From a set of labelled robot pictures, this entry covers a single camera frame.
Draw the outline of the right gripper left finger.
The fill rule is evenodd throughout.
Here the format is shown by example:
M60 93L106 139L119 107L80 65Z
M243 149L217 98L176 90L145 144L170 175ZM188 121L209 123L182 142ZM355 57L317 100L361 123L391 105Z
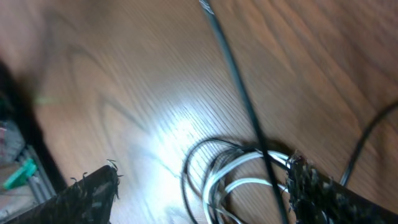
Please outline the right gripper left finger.
M113 160L91 174L83 174L67 189L6 224L108 224L119 197L118 168Z

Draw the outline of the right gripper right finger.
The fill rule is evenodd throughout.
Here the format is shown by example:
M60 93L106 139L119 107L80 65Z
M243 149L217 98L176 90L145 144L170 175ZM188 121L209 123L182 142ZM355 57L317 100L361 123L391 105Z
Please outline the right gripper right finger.
M323 175L298 155L288 158L289 209L297 223L397 224L397 214Z

